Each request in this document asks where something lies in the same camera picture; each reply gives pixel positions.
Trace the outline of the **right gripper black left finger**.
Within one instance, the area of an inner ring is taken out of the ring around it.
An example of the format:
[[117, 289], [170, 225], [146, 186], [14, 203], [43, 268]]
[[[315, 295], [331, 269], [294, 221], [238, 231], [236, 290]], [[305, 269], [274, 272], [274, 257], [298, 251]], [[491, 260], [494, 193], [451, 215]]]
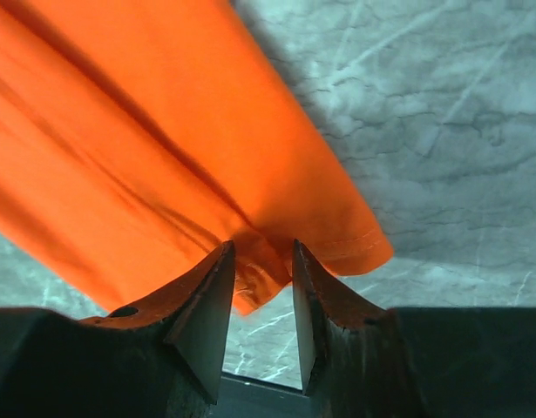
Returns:
[[217, 402], [235, 275], [226, 241], [187, 273], [83, 320], [94, 372], [80, 417], [203, 417]]

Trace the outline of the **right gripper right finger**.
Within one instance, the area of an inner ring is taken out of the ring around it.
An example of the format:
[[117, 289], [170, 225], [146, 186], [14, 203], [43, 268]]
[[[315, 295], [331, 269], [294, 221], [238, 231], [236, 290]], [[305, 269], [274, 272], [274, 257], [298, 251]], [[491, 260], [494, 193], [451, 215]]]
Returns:
[[302, 392], [314, 417], [422, 417], [397, 316], [295, 241], [292, 287]]

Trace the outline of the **orange t shirt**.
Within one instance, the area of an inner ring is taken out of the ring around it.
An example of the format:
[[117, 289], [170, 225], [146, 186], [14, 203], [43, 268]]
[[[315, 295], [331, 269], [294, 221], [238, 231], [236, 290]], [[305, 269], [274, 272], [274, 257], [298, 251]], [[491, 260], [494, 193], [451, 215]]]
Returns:
[[236, 247], [234, 306], [392, 246], [227, 1], [0, 1], [0, 233], [114, 310]]

